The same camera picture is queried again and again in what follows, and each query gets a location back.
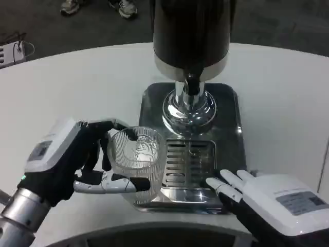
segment label on robot hand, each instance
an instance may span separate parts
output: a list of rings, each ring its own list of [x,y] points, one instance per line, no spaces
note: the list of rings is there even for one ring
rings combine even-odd
[[[36,147],[33,149],[32,153],[30,154],[27,161],[42,160],[43,156],[45,156],[51,143],[52,143],[51,140],[46,140],[42,143],[37,144]]]
[[[277,197],[276,200],[295,216],[324,208],[329,208],[328,204],[326,204],[310,191],[284,195]]]

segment clear glass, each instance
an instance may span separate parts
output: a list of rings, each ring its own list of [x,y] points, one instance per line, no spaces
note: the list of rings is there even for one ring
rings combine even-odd
[[[129,129],[137,134],[138,139],[130,140],[125,130],[122,130],[111,138],[107,153],[114,173],[150,180],[150,190],[122,194],[131,203],[148,203],[158,195],[162,186],[166,140],[157,131],[147,127]]]

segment gray carpet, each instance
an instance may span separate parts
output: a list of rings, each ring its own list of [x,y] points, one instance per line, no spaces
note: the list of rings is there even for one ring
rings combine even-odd
[[[149,1],[136,0],[139,17],[123,20],[106,0],[92,0],[62,17],[62,0],[1,0],[0,38],[27,32],[37,59],[73,50],[152,41]],[[329,0],[238,0],[233,42],[329,56]]]

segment robotic hand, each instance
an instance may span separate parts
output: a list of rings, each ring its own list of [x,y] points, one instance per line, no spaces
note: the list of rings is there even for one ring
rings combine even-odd
[[[207,185],[262,246],[329,246],[329,205],[298,179],[244,170],[218,177],[227,183],[207,178]]]
[[[0,247],[27,247],[34,241],[51,207],[68,200],[74,191],[83,193],[123,193],[150,189],[147,178],[126,178],[109,173],[108,131],[127,125],[116,119],[85,122],[59,121],[34,148],[18,190],[0,217]],[[127,129],[129,139],[137,135]],[[101,171],[94,171],[99,151],[104,153]],[[78,177],[76,171],[81,169]]]

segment white robotic hand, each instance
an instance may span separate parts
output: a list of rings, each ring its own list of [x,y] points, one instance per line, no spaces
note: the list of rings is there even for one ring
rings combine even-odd
[[[264,246],[329,246],[329,205],[298,179],[220,174],[227,183],[207,178],[207,185]]]

